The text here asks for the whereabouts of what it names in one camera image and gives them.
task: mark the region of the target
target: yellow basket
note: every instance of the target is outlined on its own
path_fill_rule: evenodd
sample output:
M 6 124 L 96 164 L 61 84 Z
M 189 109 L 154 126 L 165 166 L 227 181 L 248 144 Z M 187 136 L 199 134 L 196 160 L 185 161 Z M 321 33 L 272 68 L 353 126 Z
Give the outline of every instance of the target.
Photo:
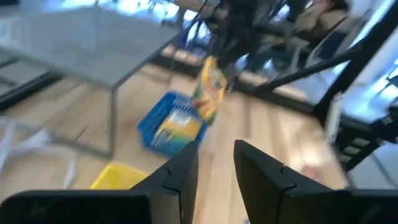
M 91 185 L 93 190 L 128 190 L 144 180 L 148 175 L 120 163 L 112 163 L 105 167 L 99 177 Z

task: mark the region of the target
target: plastic basket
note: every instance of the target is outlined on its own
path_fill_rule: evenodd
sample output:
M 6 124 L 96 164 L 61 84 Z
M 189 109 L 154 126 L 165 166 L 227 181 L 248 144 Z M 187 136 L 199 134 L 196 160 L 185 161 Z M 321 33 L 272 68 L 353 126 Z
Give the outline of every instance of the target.
M 199 118 L 198 113 L 191 106 L 191 99 L 187 95 L 170 91 L 151 109 L 145 118 L 138 124 L 138 131 L 141 133 L 144 147 L 158 152 L 168 157 L 173 157 L 184 146 L 174 145 L 171 142 L 159 143 L 155 141 L 155 134 L 163 121 L 174 109 L 184 110 L 185 112 Z M 205 136 L 208 126 L 203 125 L 195 141 L 200 144 Z
M 91 185 L 93 190 L 128 190 L 148 175 L 124 164 L 113 163 L 105 167 Z

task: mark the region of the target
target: yellow package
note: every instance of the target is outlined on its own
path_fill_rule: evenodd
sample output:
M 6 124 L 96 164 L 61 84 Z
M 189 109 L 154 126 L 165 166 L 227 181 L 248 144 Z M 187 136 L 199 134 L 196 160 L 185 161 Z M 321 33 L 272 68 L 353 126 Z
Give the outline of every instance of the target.
M 212 124 L 217 114 L 218 107 L 223 101 L 227 79 L 218 68 L 216 58 L 209 56 L 201 71 L 197 88 L 193 94 L 194 99 L 199 102 L 206 102 L 199 107 L 199 115 Z
M 156 136 L 166 130 L 174 136 L 181 136 L 193 141 L 197 138 L 201 126 L 201 121 L 194 118 L 192 115 L 175 110 L 171 112 L 162 125 L 160 125 L 160 128 L 156 132 Z

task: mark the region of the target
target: blue basket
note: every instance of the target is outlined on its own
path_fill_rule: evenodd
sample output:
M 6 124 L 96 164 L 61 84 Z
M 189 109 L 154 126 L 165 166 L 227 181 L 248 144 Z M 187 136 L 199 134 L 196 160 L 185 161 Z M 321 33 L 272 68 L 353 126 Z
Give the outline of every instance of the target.
M 174 91 L 166 93 L 138 124 L 137 129 L 141 133 L 144 147 L 168 157 L 176 155 L 184 146 L 174 145 L 171 142 L 157 142 L 155 140 L 155 134 L 163 121 L 174 109 L 183 110 L 199 118 L 198 113 L 190 105 L 191 99 L 189 96 Z M 202 142 L 207 128 L 208 126 L 203 122 L 196 138 L 198 145 Z

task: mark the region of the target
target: table top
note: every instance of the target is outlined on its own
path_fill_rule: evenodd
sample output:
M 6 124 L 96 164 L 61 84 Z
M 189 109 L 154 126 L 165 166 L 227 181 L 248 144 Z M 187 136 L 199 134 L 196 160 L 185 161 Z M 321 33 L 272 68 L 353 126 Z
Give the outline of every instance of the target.
M 0 49 L 107 88 L 123 84 L 177 35 L 96 6 L 0 21 Z

